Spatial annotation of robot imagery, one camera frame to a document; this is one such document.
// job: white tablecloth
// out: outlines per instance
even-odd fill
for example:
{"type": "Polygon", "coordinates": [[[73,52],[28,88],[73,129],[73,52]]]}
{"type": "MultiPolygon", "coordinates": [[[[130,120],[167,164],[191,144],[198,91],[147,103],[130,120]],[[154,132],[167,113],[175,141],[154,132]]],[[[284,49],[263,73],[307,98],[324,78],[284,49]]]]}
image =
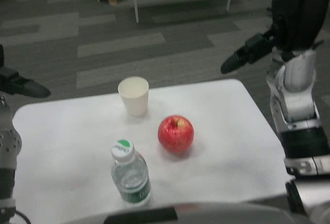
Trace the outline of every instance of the white tablecloth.
{"type": "Polygon", "coordinates": [[[131,117],[118,94],[19,109],[18,210],[33,224],[52,224],[121,209],[110,171],[110,145],[121,138],[147,162],[152,206],[285,192],[281,143],[239,81],[151,89],[148,109],[143,118],[131,117]],[[195,129],[183,157],[166,152],[157,139],[160,122],[172,114],[185,116],[195,129]]]}

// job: floor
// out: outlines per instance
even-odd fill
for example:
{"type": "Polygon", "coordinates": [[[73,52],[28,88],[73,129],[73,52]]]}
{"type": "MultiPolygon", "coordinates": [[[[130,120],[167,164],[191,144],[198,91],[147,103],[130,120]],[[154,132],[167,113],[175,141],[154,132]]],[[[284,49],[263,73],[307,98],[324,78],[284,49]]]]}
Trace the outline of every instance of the floor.
{"type": "MultiPolygon", "coordinates": [[[[116,7],[96,0],[0,0],[0,44],[5,64],[48,87],[46,100],[7,96],[16,111],[39,101],[117,91],[125,77],[141,75],[152,88],[241,80],[274,127],[265,81],[270,56],[222,75],[222,62],[256,32],[271,24],[271,0],[138,0],[141,23],[127,0],[116,7]]],[[[320,37],[314,97],[330,137],[330,18],[320,37]]],[[[262,201],[287,207],[283,196],[262,201]]]]}

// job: red apple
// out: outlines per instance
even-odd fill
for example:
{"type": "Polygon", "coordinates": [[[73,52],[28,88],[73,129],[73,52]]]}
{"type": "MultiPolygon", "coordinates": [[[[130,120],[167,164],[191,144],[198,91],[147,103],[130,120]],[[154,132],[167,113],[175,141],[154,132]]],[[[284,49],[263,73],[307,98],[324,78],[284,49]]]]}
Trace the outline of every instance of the red apple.
{"type": "Polygon", "coordinates": [[[182,116],[165,118],[158,128],[158,140],[171,153],[182,153],[192,144],[194,128],[182,116]]]}

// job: cup rim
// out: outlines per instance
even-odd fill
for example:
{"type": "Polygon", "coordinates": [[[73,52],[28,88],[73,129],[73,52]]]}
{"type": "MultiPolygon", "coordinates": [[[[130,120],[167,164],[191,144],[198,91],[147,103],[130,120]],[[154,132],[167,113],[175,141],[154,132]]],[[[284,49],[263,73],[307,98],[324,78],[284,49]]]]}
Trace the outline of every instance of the cup rim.
{"type": "Polygon", "coordinates": [[[126,98],[126,99],[136,99],[136,98],[139,98],[139,97],[145,95],[148,91],[149,91],[149,82],[148,82],[145,78],[140,77],[140,76],[130,76],[130,77],[124,78],[124,79],[123,79],[122,81],[120,81],[119,84],[118,84],[118,93],[119,93],[119,95],[122,96],[122,97],[124,97],[124,98],[126,98]],[[137,96],[135,96],[135,97],[127,97],[127,96],[123,95],[123,94],[120,92],[119,88],[120,88],[120,85],[123,84],[124,81],[129,80],[129,79],[133,79],[133,78],[142,79],[144,82],[146,82],[146,91],[144,91],[143,93],[141,93],[140,95],[137,95],[137,96]]]}

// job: white paper cup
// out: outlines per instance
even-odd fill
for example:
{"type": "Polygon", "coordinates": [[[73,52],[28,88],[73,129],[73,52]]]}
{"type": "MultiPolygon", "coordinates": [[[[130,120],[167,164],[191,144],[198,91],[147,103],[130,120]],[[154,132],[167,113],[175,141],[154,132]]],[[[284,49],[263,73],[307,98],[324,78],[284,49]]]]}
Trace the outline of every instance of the white paper cup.
{"type": "Polygon", "coordinates": [[[148,108],[149,84],[146,79],[133,76],[122,80],[118,92],[127,112],[132,116],[142,116],[148,108]]]}

